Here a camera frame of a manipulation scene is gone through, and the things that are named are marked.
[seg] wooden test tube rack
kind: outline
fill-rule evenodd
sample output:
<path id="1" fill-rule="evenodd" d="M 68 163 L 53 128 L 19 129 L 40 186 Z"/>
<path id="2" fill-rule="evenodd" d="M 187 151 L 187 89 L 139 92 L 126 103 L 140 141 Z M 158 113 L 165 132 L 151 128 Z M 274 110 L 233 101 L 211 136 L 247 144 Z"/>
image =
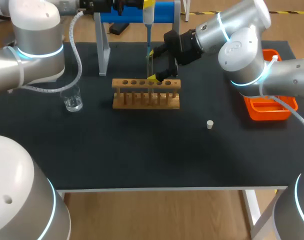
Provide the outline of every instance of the wooden test tube rack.
<path id="1" fill-rule="evenodd" d="M 180 109 L 178 90 L 181 81 L 178 79 L 153 82 L 147 79 L 114 78 L 112 88 L 116 89 L 114 109 Z M 161 89 L 165 93 L 148 93 L 148 89 Z"/>

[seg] glass cup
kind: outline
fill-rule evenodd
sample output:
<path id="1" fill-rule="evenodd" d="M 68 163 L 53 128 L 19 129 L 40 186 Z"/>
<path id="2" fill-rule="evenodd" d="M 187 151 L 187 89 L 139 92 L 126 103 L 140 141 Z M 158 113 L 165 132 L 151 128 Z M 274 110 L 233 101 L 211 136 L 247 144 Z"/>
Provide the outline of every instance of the glass cup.
<path id="1" fill-rule="evenodd" d="M 80 94 L 80 87 L 77 84 L 60 92 L 60 96 L 69 112 L 74 113 L 82 109 L 83 102 Z"/>

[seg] table leg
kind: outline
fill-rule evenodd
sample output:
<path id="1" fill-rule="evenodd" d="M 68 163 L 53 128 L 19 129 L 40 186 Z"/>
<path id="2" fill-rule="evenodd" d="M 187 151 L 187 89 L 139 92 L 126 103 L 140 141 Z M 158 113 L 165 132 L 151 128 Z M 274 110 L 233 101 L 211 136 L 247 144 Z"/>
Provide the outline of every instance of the table leg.
<path id="1" fill-rule="evenodd" d="M 191 0 L 186 0 L 185 21 L 189 21 Z"/>
<path id="2" fill-rule="evenodd" d="M 61 196 L 61 198 L 64 200 L 65 192 L 57 191 L 57 193 Z"/>
<path id="3" fill-rule="evenodd" d="M 242 192 L 244 196 L 248 220 L 251 227 L 251 239 L 263 240 L 264 237 L 266 237 L 271 231 L 276 232 L 276 230 L 273 228 L 273 209 L 277 199 L 279 198 L 280 194 L 282 194 L 283 190 L 278 191 L 262 215 L 260 213 L 255 190 L 243 190 Z"/>
<path id="4" fill-rule="evenodd" d="M 187 13 L 187 0 L 182 0 L 182 2 L 183 2 L 184 12 Z"/>

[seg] white cable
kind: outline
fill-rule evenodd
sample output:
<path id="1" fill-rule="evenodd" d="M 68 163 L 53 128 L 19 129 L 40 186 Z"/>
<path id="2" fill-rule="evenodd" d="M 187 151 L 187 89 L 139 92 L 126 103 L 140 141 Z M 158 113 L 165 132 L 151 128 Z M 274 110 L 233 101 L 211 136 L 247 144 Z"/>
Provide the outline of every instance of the white cable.
<path id="1" fill-rule="evenodd" d="M 18 65 L 19 72 L 20 72 L 20 79 L 19 79 L 19 82 L 18 82 L 18 85 L 17 85 L 17 87 L 19 88 L 24 83 L 24 68 L 23 68 L 23 65 L 22 65 L 21 58 L 18 56 L 17 52 L 11 46 L 5 46 L 5 47 L 3 47 L 3 49 L 9 49 L 11 51 L 11 53 L 14 55 L 14 57 L 17 61 L 17 65 Z"/>
<path id="2" fill-rule="evenodd" d="M 59 93 L 59 92 L 62 92 L 64 90 L 67 90 L 67 89 L 73 87 L 79 81 L 79 79 L 82 75 L 82 62 L 81 62 L 76 44 L 74 42 L 73 30 L 74 30 L 74 25 L 76 24 L 77 20 L 80 17 L 82 17 L 83 15 L 84 15 L 84 13 L 83 13 L 83 11 L 81 11 L 77 15 L 74 16 L 74 18 L 71 21 L 69 31 L 68 31 L 68 36 L 69 36 L 69 39 L 70 39 L 71 47 L 72 47 L 73 53 L 75 55 L 75 58 L 76 58 L 76 61 L 77 61 L 77 66 L 78 66 L 78 72 L 77 72 L 77 75 L 76 75 L 75 79 L 71 83 L 69 83 L 68 85 L 65 85 L 65 86 L 57 88 L 57 89 L 45 89 L 45 88 L 39 88 L 39 87 L 35 87 L 35 86 L 22 86 L 21 88 L 31 90 L 31 91 L 35 91 L 35 92 L 40 92 L 40 93 L 53 94 L 53 93 Z"/>
<path id="3" fill-rule="evenodd" d="M 278 55 L 274 55 L 274 56 L 272 57 L 272 61 L 270 61 L 270 63 L 269 63 L 269 64 L 267 65 L 267 67 L 266 67 L 266 72 L 264 73 L 265 75 L 268 74 L 268 72 L 269 72 L 269 70 L 270 70 L 272 64 L 273 64 L 274 62 L 276 62 L 277 60 L 278 60 Z M 263 78 L 260 80 L 260 84 L 259 84 L 259 86 L 258 86 L 259 93 L 260 93 L 260 95 L 261 95 L 262 97 L 264 96 L 264 95 L 263 95 L 263 83 L 264 83 L 265 79 L 266 79 L 266 77 L 263 77 Z"/>
<path id="4" fill-rule="evenodd" d="M 278 56 L 274 55 L 272 61 L 268 64 L 268 68 L 270 69 L 271 65 L 278 60 Z M 269 97 L 271 99 L 273 99 L 274 101 L 276 101 L 277 103 L 281 104 L 283 107 L 285 107 L 286 109 L 288 109 L 303 125 L 304 125 L 304 118 L 298 114 L 290 105 L 288 105 L 287 103 L 285 103 L 284 101 L 282 101 L 281 99 L 277 98 L 276 96 L 265 96 L 263 95 L 263 82 L 265 79 L 262 79 L 259 85 L 259 92 L 260 92 L 260 96 L 261 97 Z"/>
<path id="5" fill-rule="evenodd" d="M 278 102 L 279 104 L 281 104 L 283 107 L 287 108 L 304 125 L 304 118 L 300 114 L 298 114 L 292 107 L 290 107 L 288 104 L 286 104 L 284 101 L 277 98 L 276 96 L 269 96 L 269 97 L 274 101 Z"/>

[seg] glowing blue light ring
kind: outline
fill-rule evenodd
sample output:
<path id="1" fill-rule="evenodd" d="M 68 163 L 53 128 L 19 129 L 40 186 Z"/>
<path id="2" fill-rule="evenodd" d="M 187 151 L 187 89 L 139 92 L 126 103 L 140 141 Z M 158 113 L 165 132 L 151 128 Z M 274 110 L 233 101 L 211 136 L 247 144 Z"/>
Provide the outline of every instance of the glowing blue light ring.
<path id="1" fill-rule="evenodd" d="M 37 59 L 43 59 L 43 58 L 48 58 L 48 57 L 52 57 L 54 55 L 57 55 L 59 52 L 61 52 L 63 50 L 63 45 L 59 48 L 59 50 L 52 52 L 52 53 L 48 53 L 48 54 L 42 54 L 42 55 L 34 55 L 34 54 L 29 54 L 26 53 L 24 51 L 22 51 L 20 48 L 17 48 L 17 50 L 23 54 L 24 56 L 28 57 L 28 58 L 37 58 Z"/>
<path id="2" fill-rule="evenodd" d="M 299 199 L 298 199 L 298 182 L 299 182 L 299 178 L 301 177 L 301 174 L 297 177 L 296 179 L 296 182 L 295 182 L 295 187 L 294 187 L 294 198 L 295 198 L 295 203 L 296 203 L 296 207 L 297 207 L 297 210 L 298 210 L 298 213 L 300 214 L 303 222 L 304 222 L 304 214 L 303 214 L 303 211 L 300 207 L 300 204 L 299 204 Z"/>
<path id="3" fill-rule="evenodd" d="M 226 32 L 226 28 L 224 27 L 222 20 L 221 20 L 220 13 L 217 14 L 217 20 L 218 20 L 218 23 L 220 24 L 220 28 L 221 28 L 221 30 L 223 32 L 223 35 L 224 35 L 226 41 L 229 41 L 230 38 L 229 38 L 229 36 L 228 36 L 228 34 Z"/>
<path id="4" fill-rule="evenodd" d="M 56 191 L 54 190 L 54 187 L 53 187 L 53 185 L 52 185 L 52 183 L 50 182 L 49 179 L 48 179 L 48 182 L 50 183 L 51 188 L 52 188 L 52 192 L 53 192 L 53 209 L 52 209 L 52 213 L 51 213 L 51 216 L 50 216 L 50 218 L 48 220 L 48 223 L 47 223 L 46 227 L 44 228 L 42 234 L 38 237 L 37 240 L 41 240 L 44 237 L 44 235 L 47 233 L 47 231 L 48 231 L 48 229 L 49 229 L 49 227 L 50 227 L 50 225 L 52 223 L 52 220 L 53 220 L 53 217 L 54 217 L 54 213 L 56 211 L 56 204 L 57 204 Z"/>
<path id="5" fill-rule="evenodd" d="M 254 79 L 253 81 L 248 82 L 248 83 L 244 83 L 244 84 L 238 84 L 238 83 L 235 83 L 235 82 L 233 82 L 233 81 L 231 81 L 231 83 L 233 83 L 233 84 L 236 85 L 236 86 L 240 86 L 240 87 L 248 86 L 248 85 L 254 84 L 255 82 L 259 81 L 260 78 L 262 78 L 262 76 L 263 76 L 267 71 L 268 71 L 267 63 L 264 62 L 264 69 L 263 69 L 263 71 L 262 71 L 261 74 L 260 74 L 256 79 Z"/>

